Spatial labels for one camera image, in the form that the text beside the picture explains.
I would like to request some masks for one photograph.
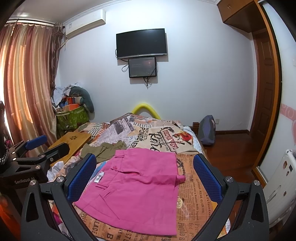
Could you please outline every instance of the gray backpack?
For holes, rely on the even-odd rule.
[[[200,122],[197,137],[203,145],[213,145],[216,139],[216,125],[212,115],[207,115]]]

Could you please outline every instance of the blue gripper pad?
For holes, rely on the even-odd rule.
[[[222,200],[221,185],[199,155],[195,155],[193,158],[193,168],[202,181],[211,201],[219,204]]]
[[[27,141],[25,148],[26,150],[33,150],[47,142],[47,137],[46,135],[39,136],[33,140]]]
[[[79,200],[95,168],[96,156],[94,154],[91,154],[84,165],[77,172],[72,182],[69,184],[67,199],[70,202],[76,202]]]

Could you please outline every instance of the white appliance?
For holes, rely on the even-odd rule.
[[[80,33],[106,23],[106,11],[99,9],[88,13],[66,25],[66,38],[70,39]]]
[[[269,227],[286,219],[296,201],[296,153],[286,150],[275,173],[263,188]]]

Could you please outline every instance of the bedspread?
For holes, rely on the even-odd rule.
[[[108,142],[108,140],[109,143],[112,143],[112,141],[122,138],[127,138],[129,141],[133,140],[129,148],[140,147],[156,151],[159,149],[158,151],[175,152],[177,154],[178,173],[179,175],[186,175],[185,183],[179,186],[178,202],[176,204],[177,235],[165,237],[143,235],[114,228],[92,218],[89,214],[75,207],[78,214],[96,237],[109,241],[190,241],[202,228],[216,207],[216,203],[212,203],[209,199],[193,168],[192,160],[194,155],[197,153],[205,154],[195,134],[188,126],[182,126],[178,121],[159,121],[128,114],[111,121],[111,125],[107,130],[100,133],[99,137],[91,145],[97,146],[100,142]],[[79,155],[72,157],[59,174],[65,176],[80,160]],[[225,234],[226,230],[224,228],[220,235]]]

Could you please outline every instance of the ceiling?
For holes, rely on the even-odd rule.
[[[63,23],[75,15],[104,3],[128,0],[25,0],[11,18],[31,18]],[[220,0],[199,0],[217,4]]]

